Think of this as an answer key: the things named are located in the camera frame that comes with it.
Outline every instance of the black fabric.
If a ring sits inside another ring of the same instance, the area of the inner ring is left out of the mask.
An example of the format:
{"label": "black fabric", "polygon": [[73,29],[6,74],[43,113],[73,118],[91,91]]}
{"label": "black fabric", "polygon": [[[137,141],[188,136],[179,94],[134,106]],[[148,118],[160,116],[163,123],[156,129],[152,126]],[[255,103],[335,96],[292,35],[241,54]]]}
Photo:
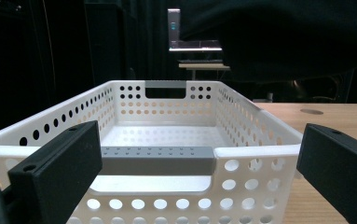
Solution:
{"label": "black fabric", "polygon": [[167,79],[167,0],[131,0],[136,3],[139,75],[142,79]]}
{"label": "black fabric", "polygon": [[180,38],[218,38],[237,80],[325,77],[357,68],[357,0],[181,0],[180,9]]}

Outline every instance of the wooden table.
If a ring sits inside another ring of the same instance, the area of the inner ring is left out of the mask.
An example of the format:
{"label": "wooden table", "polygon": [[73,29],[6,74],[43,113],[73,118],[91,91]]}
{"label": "wooden table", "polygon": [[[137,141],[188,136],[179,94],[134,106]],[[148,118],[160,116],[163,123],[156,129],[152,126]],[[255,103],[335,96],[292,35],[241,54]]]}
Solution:
{"label": "wooden table", "polygon": [[229,71],[230,67],[222,63],[179,63],[180,68],[192,71],[192,80],[196,80],[196,71]]}
{"label": "wooden table", "polygon": [[[257,104],[277,118],[304,132],[307,123],[339,130],[357,139],[357,105]],[[304,178],[295,179],[285,211],[284,223],[347,223],[344,217]]]}

